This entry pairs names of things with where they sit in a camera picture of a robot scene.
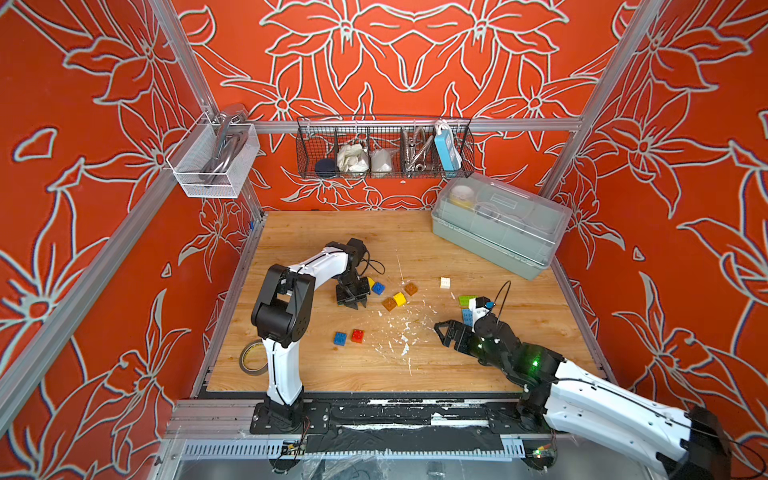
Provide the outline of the red lego brick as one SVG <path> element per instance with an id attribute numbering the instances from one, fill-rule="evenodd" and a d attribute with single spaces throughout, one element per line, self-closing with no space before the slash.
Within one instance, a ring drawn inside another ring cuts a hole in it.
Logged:
<path id="1" fill-rule="evenodd" d="M 363 330 L 354 329 L 352 331 L 351 341 L 355 342 L 355 343 L 362 344 L 363 341 L 364 341 L 364 334 L 365 334 L 365 332 Z"/>

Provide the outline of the teal blue lego brick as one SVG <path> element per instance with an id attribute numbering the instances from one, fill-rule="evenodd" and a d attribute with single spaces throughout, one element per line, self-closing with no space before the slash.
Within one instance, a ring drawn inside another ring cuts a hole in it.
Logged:
<path id="1" fill-rule="evenodd" d="M 345 346 L 347 342 L 347 334 L 344 332 L 336 332 L 333 338 L 333 344 L 336 346 Z"/>

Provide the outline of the light blue long lego brick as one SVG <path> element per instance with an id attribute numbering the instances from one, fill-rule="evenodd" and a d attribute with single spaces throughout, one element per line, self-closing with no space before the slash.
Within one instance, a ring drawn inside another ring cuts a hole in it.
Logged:
<path id="1" fill-rule="evenodd" d="M 471 309 L 462 309 L 462 321 L 465 325 L 468 325 L 470 327 L 473 326 L 473 311 Z"/>

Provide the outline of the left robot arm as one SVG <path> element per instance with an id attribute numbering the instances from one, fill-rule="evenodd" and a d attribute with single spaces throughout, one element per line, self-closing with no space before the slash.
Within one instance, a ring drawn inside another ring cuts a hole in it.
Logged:
<path id="1" fill-rule="evenodd" d="M 357 268 L 367 253 L 364 242 L 357 238 L 330 242 L 301 262 L 272 265 L 265 275 L 251 322 L 267 355 L 267 407 L 291 423 L 300 420 L 302 410 L 300 340 L 310 324 L 315 291 L 334 280 L 338 305 L 354 310 L 366 307 L 370 286 Z"/>

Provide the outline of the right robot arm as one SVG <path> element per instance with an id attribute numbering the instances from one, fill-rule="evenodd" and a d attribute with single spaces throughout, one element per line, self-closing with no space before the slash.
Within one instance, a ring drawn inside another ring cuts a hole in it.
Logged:
<path id="1" fill-rule="evenodd" d="M 682 410 L 625 390 L 541 345 L 521 341 L 488 312 L 472 325 L 434 326 L 440 342 L 494 367 L 524 394 L 526 426 L 576 435 L 620 453 L 668 479 L 728 479 L 730 443 L 715 414 Z"/>

